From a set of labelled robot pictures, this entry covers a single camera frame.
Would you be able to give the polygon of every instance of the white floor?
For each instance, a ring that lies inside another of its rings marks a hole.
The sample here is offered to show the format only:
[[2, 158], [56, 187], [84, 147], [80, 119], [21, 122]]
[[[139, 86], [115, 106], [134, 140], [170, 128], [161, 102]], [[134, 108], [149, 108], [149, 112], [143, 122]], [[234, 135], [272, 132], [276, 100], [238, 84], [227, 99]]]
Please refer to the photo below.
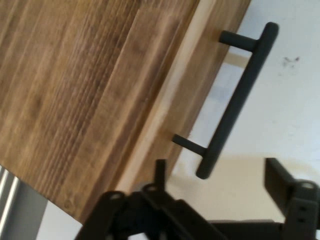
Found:
[[[200, 158], [183, 150], [167, 184], [206, 219], [283, 220], [263, 187], [265, 157], [278, 158], [296, 178], [320, 184], [319, 13], [318, 0], [252, 0], [238, 33], [258, 38], [271, 21], [280, 26], [277, 41], [210, 179], [196, 178]], [[208, 144], [242, 71], [223, 64], [190, 140]], [[80, 227], [50, 203], [37, 240], [69, 240]]]

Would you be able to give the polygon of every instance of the stain mark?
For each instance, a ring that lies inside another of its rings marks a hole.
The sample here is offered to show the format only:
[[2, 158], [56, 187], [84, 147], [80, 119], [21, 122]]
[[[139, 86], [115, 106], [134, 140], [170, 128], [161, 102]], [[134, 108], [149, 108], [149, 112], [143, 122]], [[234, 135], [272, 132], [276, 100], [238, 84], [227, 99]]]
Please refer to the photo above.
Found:
[[283, 58], [282, 66], [283, 66], [284, 68], [286, 68], [287, 66], [289, 66], [291, 69], [294, 69], [294, 68], [295, 68], [295, 64], [296, 64], [297, 62], [299, 62], [299, 60], [300, 60], [300, 57], [299, 57], [299, 56], [297, 56], [295, 59], [290, 59], [290, 58], [288, 58], [287, 56], [285, 56], [285, 57]]

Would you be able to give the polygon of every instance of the wooden cabinet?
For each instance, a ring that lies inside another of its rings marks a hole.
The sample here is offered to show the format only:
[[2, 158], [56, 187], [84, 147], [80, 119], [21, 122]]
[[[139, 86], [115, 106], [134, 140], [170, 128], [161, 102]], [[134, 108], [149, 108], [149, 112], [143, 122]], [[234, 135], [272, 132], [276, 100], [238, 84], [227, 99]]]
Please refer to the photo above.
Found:
[[0, 0], [0, 164], [83, 222], [175, 164], [250, 0]]

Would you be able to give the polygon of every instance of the drawer pull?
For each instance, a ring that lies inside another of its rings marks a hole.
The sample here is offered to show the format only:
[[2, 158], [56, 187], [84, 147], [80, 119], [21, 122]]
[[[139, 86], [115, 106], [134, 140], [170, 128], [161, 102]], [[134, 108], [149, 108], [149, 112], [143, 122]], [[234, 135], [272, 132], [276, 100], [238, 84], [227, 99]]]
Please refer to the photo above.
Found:
[[279, 26], [269, 22], [258, 40], [238, 35], [229, 31], [222, 31], [219, 42], [252, 52], [250, 60], [234, 90], [234, 93], [223, 113], [223, 116], [213, 134], [207, 148], [202, 147], [182, 136], [175, 134], [172, 141], [190, 151], [202, 156], [196, 176], [207, 179], [228, 139], [228, 136], [246, 102], [246, 99], [269, 55], [277, 38]]

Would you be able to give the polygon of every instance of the wood grain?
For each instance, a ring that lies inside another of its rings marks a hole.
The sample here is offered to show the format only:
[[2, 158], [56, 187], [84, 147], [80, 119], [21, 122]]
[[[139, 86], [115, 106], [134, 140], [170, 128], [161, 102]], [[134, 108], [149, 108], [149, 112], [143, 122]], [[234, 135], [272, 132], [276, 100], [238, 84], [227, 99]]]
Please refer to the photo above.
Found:
[[197, 0], [0, 0], [0, 164], [83, 222], [122, 175]]
[[181, 147], [171, 139], [174, 134], [188, 137], [228, 50], [225, 44], [218, 43], [220, 33], [237, 31], [249, 3], [250, 0], [199, 3], [119, 179], [118, 190], [129, 192], [152, 181], [156, 159], [167, 159], [168, 173], [172, 171]]

